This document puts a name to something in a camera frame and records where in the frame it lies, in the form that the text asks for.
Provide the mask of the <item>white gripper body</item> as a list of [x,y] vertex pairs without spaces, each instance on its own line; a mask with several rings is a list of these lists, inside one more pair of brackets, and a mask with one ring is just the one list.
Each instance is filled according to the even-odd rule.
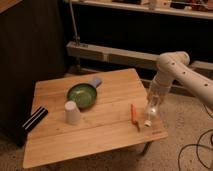
[[171,79],[155,76],[150,83],[147,100],[151,102],[152,100],[157,99],[158,104],[161,105],[165,96],[169,93],[171,86]]

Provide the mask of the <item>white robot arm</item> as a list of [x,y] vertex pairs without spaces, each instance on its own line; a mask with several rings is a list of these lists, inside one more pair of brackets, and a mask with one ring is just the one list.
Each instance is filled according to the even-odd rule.
[[173,81],[177,80],[213,111],[213,80],[190,69],[189,62],[190,57],[184,51],[161,54],[156,61],[158,71],[151,81],[147,99],[158,96],[163,101]]

